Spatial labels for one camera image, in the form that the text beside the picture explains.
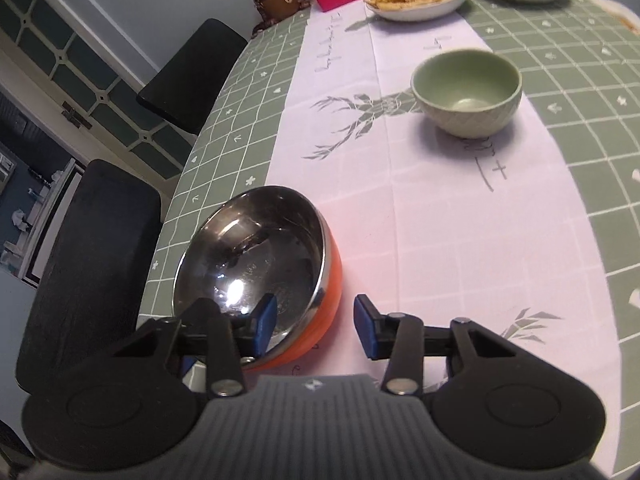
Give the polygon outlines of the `orange steel bowl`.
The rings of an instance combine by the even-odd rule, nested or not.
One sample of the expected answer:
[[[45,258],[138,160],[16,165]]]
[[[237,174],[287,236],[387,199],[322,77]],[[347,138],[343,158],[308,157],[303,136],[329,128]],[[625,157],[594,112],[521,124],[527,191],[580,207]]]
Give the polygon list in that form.
[[[273,331],[247,365],[268,370],[318,344],[342,290],[342,260],[326,219],[303,194],[267,185],[225,202],[194,234],[178,265],[172,307],[180,315],[208,298],[239,318],[273,295]]]

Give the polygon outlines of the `green ceramic bowl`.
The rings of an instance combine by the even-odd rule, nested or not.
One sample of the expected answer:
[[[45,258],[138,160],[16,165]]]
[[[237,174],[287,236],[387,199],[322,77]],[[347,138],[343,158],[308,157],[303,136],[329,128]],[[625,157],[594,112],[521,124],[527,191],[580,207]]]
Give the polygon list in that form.
[[[410,86],[437,127],[460,139],[481,139],[509,125],[520,106],[523,77],[502,55],[457,49],[421,63]]]

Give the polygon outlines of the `near black chair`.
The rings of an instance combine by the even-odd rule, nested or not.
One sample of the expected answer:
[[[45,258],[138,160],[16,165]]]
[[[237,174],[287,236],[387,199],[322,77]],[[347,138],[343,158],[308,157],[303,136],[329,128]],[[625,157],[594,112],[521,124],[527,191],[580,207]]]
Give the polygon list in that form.
[[[43,271],[15,378],[28,393],[131,335],[160,236],[160,194],[109,162],[87,166]]]

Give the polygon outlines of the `black chair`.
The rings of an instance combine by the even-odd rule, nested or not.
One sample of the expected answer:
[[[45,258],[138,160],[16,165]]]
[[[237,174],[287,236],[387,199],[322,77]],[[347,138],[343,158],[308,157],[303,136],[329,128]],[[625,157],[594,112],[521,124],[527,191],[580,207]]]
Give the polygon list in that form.
[[[198,134],[247,41],[209,18],[136,96],[138,104],[181,130]]]
[[[160,194],[109,162],[87,166],[43,271],[15,378],[28,393],[131,335],[160,236]]]

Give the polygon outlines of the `white deer table runner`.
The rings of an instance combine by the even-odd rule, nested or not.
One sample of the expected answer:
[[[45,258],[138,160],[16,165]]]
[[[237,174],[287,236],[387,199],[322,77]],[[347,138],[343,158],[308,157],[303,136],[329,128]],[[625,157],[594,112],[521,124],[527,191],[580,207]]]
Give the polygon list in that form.
[[[396,24],[361,2],[297,15],[239,58],[176,203],[207,217],[276,184],[304,194],[329,223],[341,307],[318,347],[278,375],[381,377],[352,322],[359,294],[428,325],[465,316],[593,388],[606,409],[594,460],[611,472],[620,349],[597,242],[555,140],[528,101],[495,136],[455,139],[410,88],[427,58],[481,47],[456,16]]]

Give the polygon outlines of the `far black chair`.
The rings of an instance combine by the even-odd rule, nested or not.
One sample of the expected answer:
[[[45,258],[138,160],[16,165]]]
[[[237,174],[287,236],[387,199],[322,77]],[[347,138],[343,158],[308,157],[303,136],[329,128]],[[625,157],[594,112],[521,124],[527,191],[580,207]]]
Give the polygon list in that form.
[[[209,18],[136,96],[138,104],[181,130],[198,134],[247,41]]]

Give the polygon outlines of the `glass panel door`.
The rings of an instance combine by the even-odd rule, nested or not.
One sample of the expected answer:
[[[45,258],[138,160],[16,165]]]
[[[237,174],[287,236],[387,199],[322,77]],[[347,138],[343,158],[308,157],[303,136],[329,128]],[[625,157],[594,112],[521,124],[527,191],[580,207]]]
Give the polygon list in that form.
[[[87,139],[156,183],[177,182],[192,143],[137,102],[137,92],[47,0],[1,0],[1,49]]]

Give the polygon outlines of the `green checked tablecloth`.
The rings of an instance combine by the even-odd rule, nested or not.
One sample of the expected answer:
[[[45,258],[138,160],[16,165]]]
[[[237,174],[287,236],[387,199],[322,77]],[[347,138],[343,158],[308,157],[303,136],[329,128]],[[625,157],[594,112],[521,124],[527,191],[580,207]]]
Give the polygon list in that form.
[[[639,467],[639,39],[590,0],[468,0],[449,16],[472,27],[480,49],[520,70],[522,101],[552,135],[584,203],[620,349],[620,432],[614,467],[602,471],[627,479]],[[176,203],[184,167],[149,270],[142,318],[171,314],[178,265],[210,216]]]

